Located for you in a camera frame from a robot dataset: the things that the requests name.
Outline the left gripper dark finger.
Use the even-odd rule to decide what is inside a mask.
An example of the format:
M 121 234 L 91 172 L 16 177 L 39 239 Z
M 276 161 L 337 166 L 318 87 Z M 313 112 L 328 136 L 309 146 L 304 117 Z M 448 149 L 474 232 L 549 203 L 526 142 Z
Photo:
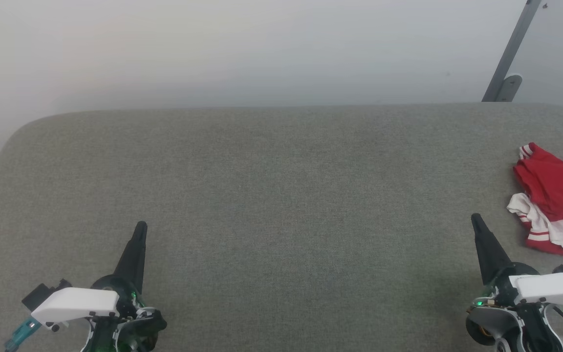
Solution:
M 145 256 L 147 251 L 147 229 L 145 221 L 139 221 L 113 272 L 118 278 L 132 283 L 138 293 L 143 292 Z

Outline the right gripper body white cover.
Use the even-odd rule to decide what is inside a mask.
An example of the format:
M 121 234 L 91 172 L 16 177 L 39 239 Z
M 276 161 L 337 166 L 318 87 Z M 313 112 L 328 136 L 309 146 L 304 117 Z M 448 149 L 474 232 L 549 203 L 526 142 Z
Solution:
M 485 286 L 482 294 L 482 344 L 495 352 L 563 352 L 563 336 L 549 313 L 563 318 L 563 266 L 540 275 L 513 263 Z

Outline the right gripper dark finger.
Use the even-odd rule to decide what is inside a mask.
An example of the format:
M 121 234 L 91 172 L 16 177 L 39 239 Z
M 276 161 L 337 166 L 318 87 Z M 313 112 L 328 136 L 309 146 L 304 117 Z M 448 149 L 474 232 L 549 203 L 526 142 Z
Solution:
M 487 286 L 504 269 L 512 267 L 512 261 L 479 213 L 471 215 L 471 223 L 482 283 Z

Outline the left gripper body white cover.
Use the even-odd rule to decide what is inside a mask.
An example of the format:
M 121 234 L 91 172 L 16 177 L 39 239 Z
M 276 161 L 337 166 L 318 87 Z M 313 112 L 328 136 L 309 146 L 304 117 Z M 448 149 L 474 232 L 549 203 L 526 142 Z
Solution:
M 116 275 L 89 289 L 64 279 L 57 287 L 40 284 L 31 292 L 31 316 L 53 332 L 82 319 L 89 324 L 87 343 L 156 343 L 168 326 L 160 310 L 143 303 L 132 283 Z

